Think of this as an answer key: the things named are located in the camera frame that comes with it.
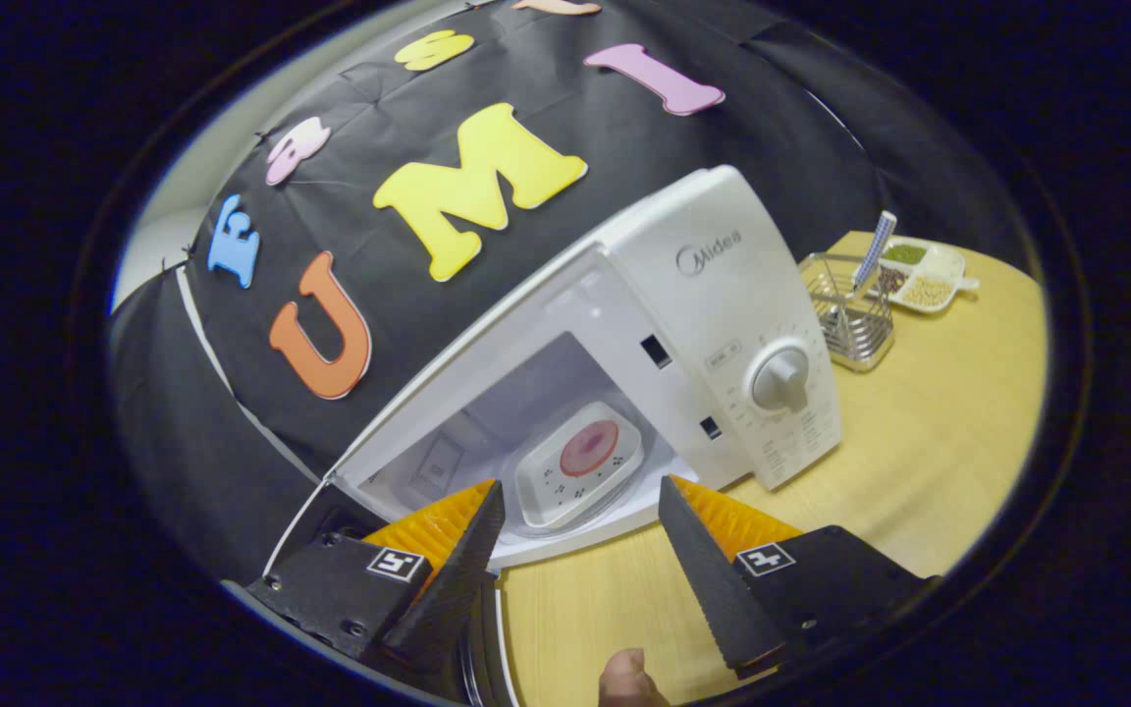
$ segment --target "microwave dial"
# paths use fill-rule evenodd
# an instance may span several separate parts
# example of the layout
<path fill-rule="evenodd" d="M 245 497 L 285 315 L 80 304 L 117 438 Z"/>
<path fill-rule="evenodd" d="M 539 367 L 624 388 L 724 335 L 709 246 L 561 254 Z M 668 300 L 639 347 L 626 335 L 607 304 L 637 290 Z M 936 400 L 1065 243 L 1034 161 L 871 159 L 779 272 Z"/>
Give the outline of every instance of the microwave dial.
<path fill-rule="evenodd" d="M 777 350 L 758 367 L 750 386 L 753 402 L 763 411 L 792 411 L 805 407 L 805 379 L 809 377 L 809 357 L 798 346 Z"/>

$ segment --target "white sectioned dish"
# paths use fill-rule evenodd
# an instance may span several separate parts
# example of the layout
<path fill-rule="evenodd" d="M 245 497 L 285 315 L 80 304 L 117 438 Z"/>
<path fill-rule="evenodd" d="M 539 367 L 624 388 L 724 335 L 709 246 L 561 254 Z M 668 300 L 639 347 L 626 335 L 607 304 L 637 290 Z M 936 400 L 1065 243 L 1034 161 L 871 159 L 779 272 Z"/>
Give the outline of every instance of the white sectioned dish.
<path fill-rule="evenodd" d="M 899 264 L 897 260 L 888 260 L 882 257 L 880 258 L 880 267 L 897 270 L 906 276 L 906 282 L 903 283 L 901 287 L 899 287 L 896 292 L 892 292 L 892 294 L 889 294 L 889 301 L 892 301 L 895 304 L 901 304 L 903 308 L 915 309 L 917 312 L 931 314 L 948 308 L 950 302 L 955 300 L 955 296 L 959 294 L 960 291 L 974 291 L 979 287 L 978 279 L 962 277 L 962 274 L 966 273 L 966 258 L 964 258 L 959 251 L 943 244 L 943 242 L 924 241 L 924 239 L 921 238 L 895 235 L 889 238 L 889 244 L 884 245 L 884 250 L 889 250 L 889 248 L 892 248 L 893 245 L 914 245 L 916 248 L 923 248 L 923 250 L 926 251 L 926 253 L 924 253 L 924 258 L 915 265 Z M 947 283 L 951 290 L 946 296 L 946 300 L 940 301 L 938 304 L 917 304 L 915 301 L 907 299 L 907 294 L 909 294 L 912 288 L 915 287 L 915 278 L 925 278 L 934 282 Z M 877 290 L 877 287 L 871 287 L 871 291 L 867 292 L 867 294 L 879 296 L 880 291 Z"/>

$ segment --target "human thumb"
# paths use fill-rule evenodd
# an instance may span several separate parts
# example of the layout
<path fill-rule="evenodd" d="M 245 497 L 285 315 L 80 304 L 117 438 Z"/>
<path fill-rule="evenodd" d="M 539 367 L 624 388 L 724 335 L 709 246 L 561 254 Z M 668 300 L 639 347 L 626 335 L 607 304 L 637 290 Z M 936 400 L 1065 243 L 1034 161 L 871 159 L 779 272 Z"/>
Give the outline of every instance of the human thumb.
<path fill-rule="evenodd" d="M 667 707 L 644 670 L 644 648 L 619 650 L 601 672 L 599 707 Z"/>

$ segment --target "light wood tabletop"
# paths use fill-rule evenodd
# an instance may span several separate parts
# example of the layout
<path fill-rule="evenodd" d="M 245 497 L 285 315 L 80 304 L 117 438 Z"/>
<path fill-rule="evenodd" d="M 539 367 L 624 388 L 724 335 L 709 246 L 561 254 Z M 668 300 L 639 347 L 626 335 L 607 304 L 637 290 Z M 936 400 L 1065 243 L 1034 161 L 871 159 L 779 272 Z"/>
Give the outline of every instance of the light wood tabletop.
<path fill-rule="evenodd" d="M 862 256 L 870 233 L 830 253 Z M 736 500 L 803 532 L 840 525 L 920 577 L 946 574 L 992 523 L 1028 456 L 1045 398 L 1041 286 L 974 251 L 959 294 L 924 317 L 893 305 L 893 346 L 856 374 L 834 365 L 844 441 L 769 492 L 746 475 Z M 644 647 L 672 704 L 741 684 L 661 524 L 500 578 L 512 683 L 524 707 L 596 704 L 615 650 Z"/>

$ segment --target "plate with food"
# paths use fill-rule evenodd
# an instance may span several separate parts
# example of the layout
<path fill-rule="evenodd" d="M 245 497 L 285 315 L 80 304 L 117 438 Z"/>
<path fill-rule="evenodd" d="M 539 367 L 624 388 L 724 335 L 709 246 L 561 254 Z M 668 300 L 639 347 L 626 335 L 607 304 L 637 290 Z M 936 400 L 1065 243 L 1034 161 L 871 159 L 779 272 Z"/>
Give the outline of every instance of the plate with food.
<path fill-rule="evenodd" d="M 946 309 L 960 291 L 974 291 L 979 281 L 962 277 L 966 258 L 943 242 L 895 235 L 880 255 L 880 274 L 867 294 L 888 292 L 889 301 L 918 312 Z"/>

